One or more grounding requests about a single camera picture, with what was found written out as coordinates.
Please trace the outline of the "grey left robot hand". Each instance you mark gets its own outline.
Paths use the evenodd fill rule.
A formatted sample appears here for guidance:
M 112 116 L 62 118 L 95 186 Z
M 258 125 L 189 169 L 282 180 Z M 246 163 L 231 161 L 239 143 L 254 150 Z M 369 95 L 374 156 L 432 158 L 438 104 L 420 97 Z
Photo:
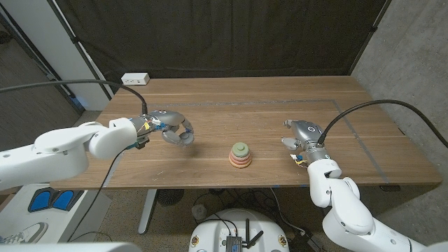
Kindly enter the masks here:
M 152 132 L 161 132 L 169 144 L 188 146 L 194 141 L 194 129 L 186 117 L 176 111 L 152 111 L 130 120 L 136 128 L 136 142 L 132 147 L 141 149 L 149 142 Z

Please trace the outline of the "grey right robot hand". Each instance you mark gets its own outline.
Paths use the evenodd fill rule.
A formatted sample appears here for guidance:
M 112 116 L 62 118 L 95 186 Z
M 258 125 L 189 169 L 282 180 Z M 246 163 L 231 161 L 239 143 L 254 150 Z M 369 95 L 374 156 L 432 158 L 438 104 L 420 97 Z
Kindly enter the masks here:
M 309 164 L 323 159 L 330 159 L 330 156 L 322 143 L 318 140 L 322 134 L 322 129 L 313 122 L 304 120 L 286 120 L 283 123 L 293 132 L 293 138 L 282 137 L 282 144 L 290 151 L 300 151 L 304 153 Z

